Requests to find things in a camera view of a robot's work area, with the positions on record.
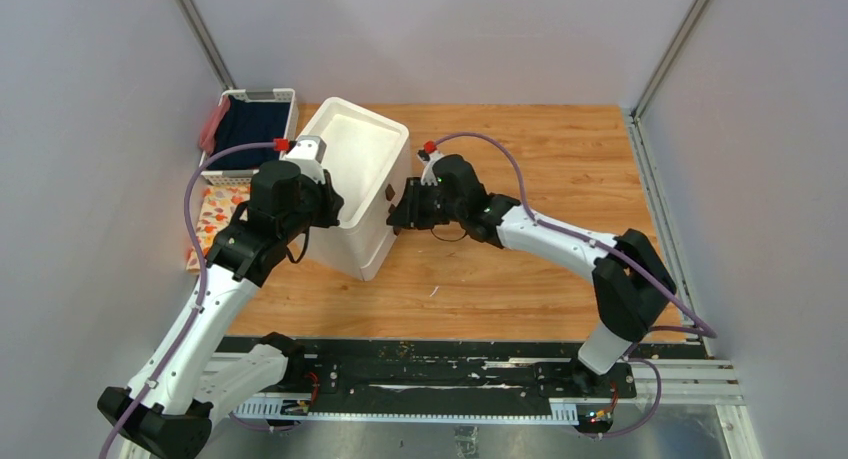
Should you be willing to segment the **white drawer organizer box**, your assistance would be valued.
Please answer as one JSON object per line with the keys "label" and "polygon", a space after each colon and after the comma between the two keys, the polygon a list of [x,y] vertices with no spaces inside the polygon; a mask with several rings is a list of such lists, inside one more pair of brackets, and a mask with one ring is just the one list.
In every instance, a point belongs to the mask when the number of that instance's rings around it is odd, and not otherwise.
{"label": "white drawer organizer box", "polygon": [[[344,199],[340,225],[310,229],[306,257],[354,279],[377,275],[396,236],[386,224],[412,176],[408,128],[339,97],[326,99],[301,131],[327,144],[323,165]],[[396,195],[389,202],[388,184]]]}

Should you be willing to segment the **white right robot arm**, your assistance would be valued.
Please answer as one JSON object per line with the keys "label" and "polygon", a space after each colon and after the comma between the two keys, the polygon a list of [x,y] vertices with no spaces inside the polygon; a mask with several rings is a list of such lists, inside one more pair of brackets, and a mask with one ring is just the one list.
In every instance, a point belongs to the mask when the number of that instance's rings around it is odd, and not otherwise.
{"label": "white right robot arm", "polygon": [[456,223],[477,242],[532,254],[589,282],[599,323],[570,371],[573,387],[584,396],[609,386],[614,363],[648,334],[677,291],[642,232],[600,233],[538,214],[517,198],[488,192],[457,154],[432,159],[423,177],[409,178],[387,223],[409,230]]}

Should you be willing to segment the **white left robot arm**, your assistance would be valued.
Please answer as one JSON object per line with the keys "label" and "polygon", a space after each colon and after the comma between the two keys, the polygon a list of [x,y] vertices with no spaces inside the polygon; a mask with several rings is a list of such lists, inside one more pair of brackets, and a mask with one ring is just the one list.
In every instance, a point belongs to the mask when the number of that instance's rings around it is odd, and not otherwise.
{"label": "white left robot arm", "polygon": [[110,422],[100,456],[118,438],[159,458],[194,458],[214,428],[261,390],[318,388],[304,349],[271,333],[212,376],[204,371],[233,320],[282,262],[297,264],[296,240],[339,224],[343,198],[323,166],[325,141],[301,136],[268,143],[275,158],[252,176],[239,204],[208,249],[198,249],[198,281],[146,364],[123,387],[109,387],[98,407]]}

